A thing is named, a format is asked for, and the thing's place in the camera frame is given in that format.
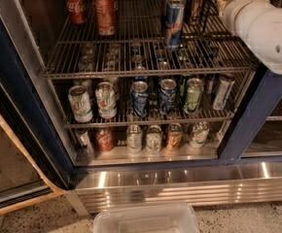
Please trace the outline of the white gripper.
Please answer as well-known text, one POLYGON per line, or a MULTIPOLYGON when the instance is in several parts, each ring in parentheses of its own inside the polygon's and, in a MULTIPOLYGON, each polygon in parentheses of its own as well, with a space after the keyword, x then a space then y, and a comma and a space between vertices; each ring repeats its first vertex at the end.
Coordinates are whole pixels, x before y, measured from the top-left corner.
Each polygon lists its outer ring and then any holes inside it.
POLYGON ((251 23, 270 8, 270 0, 216 0, 219 18, 233 35, 244 35, 251 23))

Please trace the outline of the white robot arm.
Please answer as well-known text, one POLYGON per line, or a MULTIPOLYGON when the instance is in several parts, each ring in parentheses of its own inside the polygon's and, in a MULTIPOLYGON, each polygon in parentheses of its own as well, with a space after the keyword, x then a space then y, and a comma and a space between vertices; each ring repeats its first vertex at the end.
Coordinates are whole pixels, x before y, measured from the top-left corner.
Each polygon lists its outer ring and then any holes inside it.
POLYGON ((272 73, 282 75, 282 8, 270 0, 216 0, 224 27, 272 73))

